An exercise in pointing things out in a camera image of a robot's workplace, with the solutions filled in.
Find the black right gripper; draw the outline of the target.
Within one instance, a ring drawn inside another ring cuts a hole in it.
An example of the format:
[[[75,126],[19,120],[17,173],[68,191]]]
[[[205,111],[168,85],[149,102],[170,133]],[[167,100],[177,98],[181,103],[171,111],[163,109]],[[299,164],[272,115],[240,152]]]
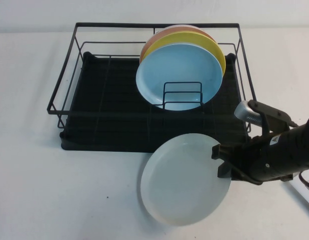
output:
[[[213,146],[211,158],[225,161],[218,167],[217,177],[233,181],[262,183],[262,180],[257,179],[257,174],[252,173],[251,168],[261,156],[263,142],[263,136],[255,136],[246,143],[232,145],[230,147],[230,157],[229,146],[222,144]]]

